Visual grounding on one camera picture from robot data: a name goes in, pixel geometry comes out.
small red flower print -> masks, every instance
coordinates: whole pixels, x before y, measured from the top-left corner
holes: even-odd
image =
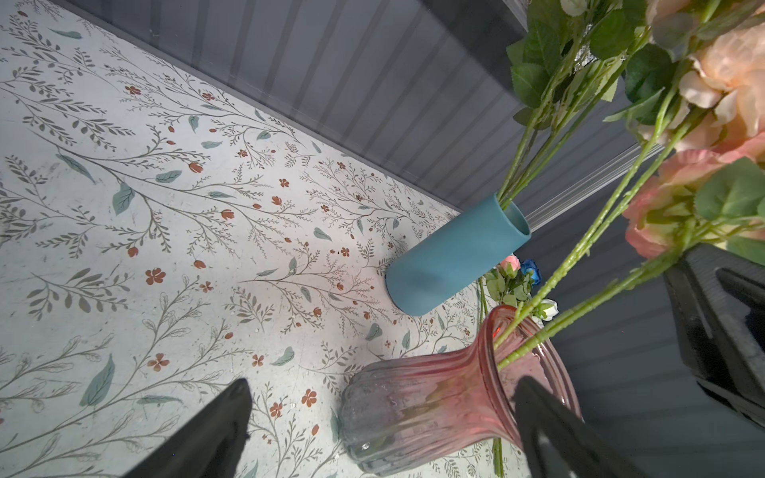
[[[159,372],[162,370],[162,367],[166,367],[168,365],[170,365],[170,360],[165,359],[163,353],[158,353],[156,360],[149,360],[146,363],[146,366],[153,367],[155,372]]]
[[[316,403],[316,392],[312,391],[311,389],[308,389],[305,391],[305,397],[303,397],[302,400],[300,400],[301,403],[305,403],[305,406],[311,407],[314,403]]]
[[[146,271],[146,284],[152,285],[155,282],[161,284],[165,275],[167,274],[165,274],[159,267],[151,271]]]
[[[281,404],[281,403],[276,403],[276,402],[274,402],[274,406],[272,406],[272,407],[271,407],[271,410],[270,410],[270,412],[271,412],[271,416],[272,416],[272,417],[276,417],[276,418],[279,418],[279,417],[281,417],[281,416],[282,416],[282,407],[283,407],[283,406],[284,406],[284,405],[283,405],[283,404]]]

pink rose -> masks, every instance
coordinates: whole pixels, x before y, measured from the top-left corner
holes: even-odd
[[[687,204],[689,194],[694,194],[714,172],[740,158],[765,163],[765,132],[730,151],[722,151],[722,148],[714,151],[687,150],[665,161],[659,167],[659,176],[646,181],[624,211],[623,215],[630,220],[627,241],[646,259],[653,259],[669,249],[677,223],[650,222],[648,213]],[[662,215],[669,218],[675,214],[665,210]]]
[[[513,271],[517,271],[521,268],[521,261],[519,261],[514,254],[510,254],[500,263],[500,267],[504,270],[512,269]]]

peach rose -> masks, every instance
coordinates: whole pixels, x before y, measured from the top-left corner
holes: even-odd
[[[647,219],[651,211],[662,210],[662,216],[670,219],[674,216],[670,208],[688,205],[690,194],[694,194],[706,180],[718,169],[740,158],[750,158],[757,163],[765,163],[765,132],[745,141],[738,148],[725,151],[718,148],[709,150],[681,151],[665,161],[659,167],[659,175],[651,177],[640,188],[623,215],[630,220],[627,227],[627,241],[638,254],[646,259],[653,259],[672,246],[677,223],[667,220],[650,222]],[[761,231],[747,234],[753,239],[762,236]]]
[[[656,23],[664,17],[677,13],[689,3],[691,0],[649,0],[646,9],[646,23]]]
[[[689,102],[715,108],[715,121],[699,126],[707,141],[717,141],[722,126],[733,148],[765,131],[765,24],[723,34],[693,60],[679,89]]]
[[[521,261],[519,261],[514,254],[510,254],[500,263],[500,267],[506,271],[510,270],[510,268],[512,268],[513,271],[517,271],[521,268]]]

vase rim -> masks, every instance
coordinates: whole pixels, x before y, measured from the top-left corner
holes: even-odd
[[[490,197],[493,198],[492,203],[496,205],[500,215],[505,217],[507,223],[514,227],[518,234],[526,238],[531,237],[531,226],[526,221],[526,217],[521,212],[521,209],[514,202],[511,202],[507,209],[504,210],[500,206],[500,200],[496,197],[496,194],[492,194]]]
[[[484,327],[481,328],[481,343],[476,341],[475,345],[479,346],[479,350],[484,349],[483,354],[487,361],[481,362],[481,368],[485,370],[484,385],[487,388],[491,401],[495,405],[495,411],[497,416],[503,422],[506,436],[504,438],[512,441],[518,447],[521,447],[520,434],[518,432],[518,425],[516,423],[515,412],[510,406],[510,397],[505,393],[505,389],[502,385],[499,370],[496,367],[496,360],[494,356],[493,335],[497,328],[496,322],[499,318],[512,319],[515,317],[516,308],[509,305],[500,305],[492,309],[487,318],[484,320]],[[534,323],[531,317],[527,317],[519,325],[519,329],[524,330],[525,333],[534,334],[540,330]],[[548,376],[547,379],[551,383],[554,389],[558,390],[558,393],[554,395],[560,399],[566,407],[568,407],[577,417],[581,418],[581,409],[579,407],[579,401],[574,391],[574,386],[571,383],[571,378],[568,376],[563,362],[558,355],[555,348],[547,340],[534,350],[538,350],[541,361],[543,361],[543,368],[545,374],[548,372],[548,368],[552,367],[554,376]]]

flower bouquet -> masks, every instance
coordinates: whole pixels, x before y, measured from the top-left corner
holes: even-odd
[[[614,97],[619,83],[631,104],[604,121],[623,119],[641,142],[640,155],[535,294],[541,278],[530,263],[524,270],[509,257],[485,273],[507,254],[493,262],[480,257],[483,269],[474,279],[486,322],[473,346],[372,364],[352,379],[343,393],[343,435],[365,470],[394,473],[486,437],[512,440],[507,398],[520,375],[538,375],[540,367],[555,378],[549,390],[576,413],[576,398],[562,392],[570,381],[547,340],[621,291],[658,277],[694,245],[712,244],[765,265],[763,10],[763,0],[531,1],[529,34],[507,49],[513,88],[527,105],[516,120],[526,130],[494,205],[485,204],[486,217],[513,210],[518,192],[599,101]],[[538,136],[545,140],[531,154]],[[644,164],[657,145],[662,152]],[[557,307],[548,295],[621,215],[630,221],[627,240],[646,261],[544,328],[534,325],[535,315],[552,318]],[[465,221],[461,235],[489,235],[486,224]],[[502,239],[505,229],[491,230]],[[457,247],[457,236],[448,236],[450,247]],[[463,267],[469,255],[455,250],[449,266]],[[434,275],[420,272],[412,277],[433,282]],[[490,312],[489,298],[502,305]],[[469,428],[463,434],[461,425]],[[494,450],[502,475],[499,441]]]

